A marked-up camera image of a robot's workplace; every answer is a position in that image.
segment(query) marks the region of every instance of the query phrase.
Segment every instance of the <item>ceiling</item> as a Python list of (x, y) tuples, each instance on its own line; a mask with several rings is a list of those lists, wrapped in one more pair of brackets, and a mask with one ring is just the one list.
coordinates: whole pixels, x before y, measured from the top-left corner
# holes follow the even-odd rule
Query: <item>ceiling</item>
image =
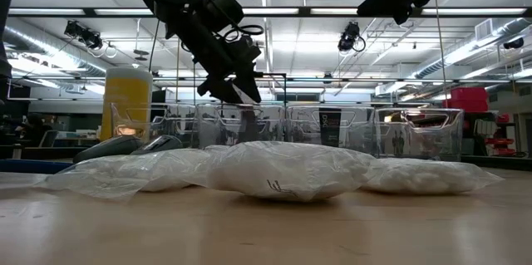
[[(304, 0), (238, 0), (242, 6), (303, 6)], [(306, 0), (307, 6), (354, 6), (364, 0)], [(529, 7), (532, 0), (439, 0), (444, 7)], [(428, 6), (434, 6), (432, 0)], [(13, 7), (144, 7), (141, 0), (12, 0)], [(55, 37), (68, 40), (63, 34), (68, 20), (78, 20), (82, 25), (101, 33), (101, 37), (119, 50), (114, 58), (101, 58), (114, 66), (131, 66), (140, 63), (147, 68), (149, 61), (135, 61), (135, 48), (152, 52), (153, 37), (157, 36), (152, 60), (152, 70), (174, 74), (177, 65), (183, 75), (194, 70), (191, 55), (181, 49), (178, 52), (177, 38), (165, 40), (165, 26), (156, 31), (157, 20), (146, 18), (140, 21), (138, 42), (136, 19), (110, 18), (23, 18)], [(455, 18), (441, 19), (441, 40), (444, 48), (455, 44), (475, 32), (475, 25), (485, 19)], [(410, 19), (398, 26), (390, 18), (270, 18), (271, 37), (273, 39), (273, 63), (270, 71), (286, 72), (291, 76), (323, 76), (326, 71), (335, 76), (345, 77), (406, 77), (401, 66), (415, 66), (426, 59), (440, 54), (440, 35), (436, 19)], [(338, 54), (337, 42), (340, 33), (349, 21), (357, 21), (361, 31), (366, 31), (367, 48), (364, 53), (350, 56), (344, 60)], [(242, 23), (264, 25), (262, 18), (245, 18)], [(73, 45), (83, 48), (78, 42)], [(473, 69), (485, 66), (493, 61), (495, 51), (481, 52), (473, 56), (462, 66)], [(503, 52), (505, 56), (513, 52)], [(196, 67), (199, 76), (205, 73), (200, 65)], [(264, 57), (257, 60), (257, 70), (266, 71)]]

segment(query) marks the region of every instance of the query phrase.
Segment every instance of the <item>yellow container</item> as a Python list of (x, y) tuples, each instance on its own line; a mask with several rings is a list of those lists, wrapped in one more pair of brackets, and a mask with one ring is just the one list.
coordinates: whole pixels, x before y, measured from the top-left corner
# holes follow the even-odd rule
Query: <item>yellow container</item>
[[(107, 140), (112, 137), (111, 103), (120, 103), (117, 106), (124, 109), (128, 105), (150, 104), (152, 85), (153, 76), (148, 71), (133, 68), (107, 70), (100, 140)], [(139, 122), (150, 121), (150, 113), (146, 110), (131, 112), (130, 117)]]

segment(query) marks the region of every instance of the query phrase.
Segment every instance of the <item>white plastic bag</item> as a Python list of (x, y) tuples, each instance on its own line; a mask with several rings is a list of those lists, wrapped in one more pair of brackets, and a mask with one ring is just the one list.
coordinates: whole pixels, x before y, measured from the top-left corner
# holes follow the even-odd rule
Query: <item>white plastic bag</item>
[(474, 164), (420, 159), (375, 159), (363, 188), (390, 194), (458, 194), (502, 178)]
[(213, 153), (190, 183), (254, 197), (311, 201), (352, 191), (367, 179), (370, 155), (323, 145), (255, 141)]
[(194, 149), (118, 155), (83, 161), (48, 176), (37, 186), (70, 189), (101, 199), (127, 200), (137, 191), (180, 189), (197, 164), (210, 156)]

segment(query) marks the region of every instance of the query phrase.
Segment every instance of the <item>black robotic arm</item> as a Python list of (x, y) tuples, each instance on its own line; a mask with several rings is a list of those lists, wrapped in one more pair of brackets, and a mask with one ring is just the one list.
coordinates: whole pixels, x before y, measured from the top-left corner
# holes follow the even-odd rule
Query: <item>black robotic arm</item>
[[(198, 87), (198, 93), (207, 91), (228, 103), (242, 103), (234, 89), (237, 86), (253, 101), (260, 95), (254, 78), (254, 62), (261, 51), (250, 35), (262, 34), (263, 28), (249, 26), (257, 31), (245, 31), (238, 26), (244, 17), (236, 0), (143, 0), (154, 15), (166, 24), (166, 39), (177, 35), (198, 62), (209, 73)], [(227, 26), (240, 32), (242, 37), (228, 41), (219, 32)], [(234, 80), (226, 80), (236, 74)]]

